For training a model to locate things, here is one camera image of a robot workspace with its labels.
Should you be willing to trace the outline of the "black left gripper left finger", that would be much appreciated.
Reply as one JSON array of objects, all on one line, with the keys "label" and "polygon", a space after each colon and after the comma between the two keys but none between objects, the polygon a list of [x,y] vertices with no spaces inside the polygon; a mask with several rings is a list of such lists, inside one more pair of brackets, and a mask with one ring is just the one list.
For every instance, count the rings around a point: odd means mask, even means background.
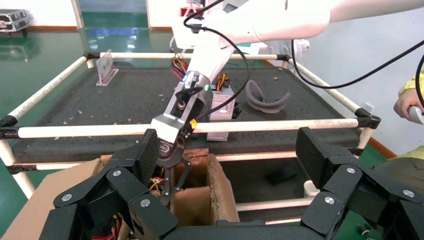
[{"label": "black left gripper left finger", "polygon": [[90,240],[120,214],[138,239],[165,239],[178,219],[148,189],[159,144],[156,131],[148,129],[138,144],[116,151],[98,173],[60,193],[40,238]]}]

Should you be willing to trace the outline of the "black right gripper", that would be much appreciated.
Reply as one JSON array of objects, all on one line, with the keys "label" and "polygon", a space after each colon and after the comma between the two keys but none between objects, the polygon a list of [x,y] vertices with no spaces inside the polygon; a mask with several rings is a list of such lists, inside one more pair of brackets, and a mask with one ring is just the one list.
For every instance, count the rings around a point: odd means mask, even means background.
[{"label": "black right gripper", "polygon": [[[174,194],[179,192],[192,167],[192,163],[186,159],[183,159],[183,152],[187,148],[188,143],[190,141],[190,138],[193,134],[194,129],[192,127],[185,127],[182,130],[178,132],[178,135],[176,136],[176,139],[174,142],[170,142],[167,140],[164,140],[162,138],[158,138],[159,140],[159,155],[158,159],[156,161],[156,164],[165,167],[164,172],[164,190],[162,192],[162,198],[161,203],[164,206],[168,206],[171,198]],[[183,171],[180,175],[180,178],[178,179],[175,186],[172,188],[172,169],[171,167],[179,164],[184,164]]]}]

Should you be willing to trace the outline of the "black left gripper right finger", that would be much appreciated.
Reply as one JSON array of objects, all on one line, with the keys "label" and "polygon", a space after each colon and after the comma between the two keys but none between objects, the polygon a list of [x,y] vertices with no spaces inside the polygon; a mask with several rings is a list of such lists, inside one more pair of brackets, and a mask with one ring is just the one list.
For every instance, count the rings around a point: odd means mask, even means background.
[{"label": "black left gripper right finger", "polygon": [[386,240],[424,237],[424,197],[363,165],[348,149],[297,131],[295,153],[319,190],[301,217],[303,227],[331,240],[349,211],[377,227]]}]

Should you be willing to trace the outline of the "person bare hand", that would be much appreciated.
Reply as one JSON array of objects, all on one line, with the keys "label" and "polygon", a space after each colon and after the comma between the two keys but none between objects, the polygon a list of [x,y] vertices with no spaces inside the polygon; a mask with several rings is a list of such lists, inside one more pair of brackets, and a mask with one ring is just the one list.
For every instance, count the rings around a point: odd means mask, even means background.
[{"label": "person bare hand", "polygon": [[409,115],[409,107],[415,106],[418,107],[422,112],[424,108],[420,103],[419,96],[415,88],[405,90],[397,99],[393,106],[393,110],[399,115],[401,118],[406,119],[410,122],[413,121],[411,116]]}]

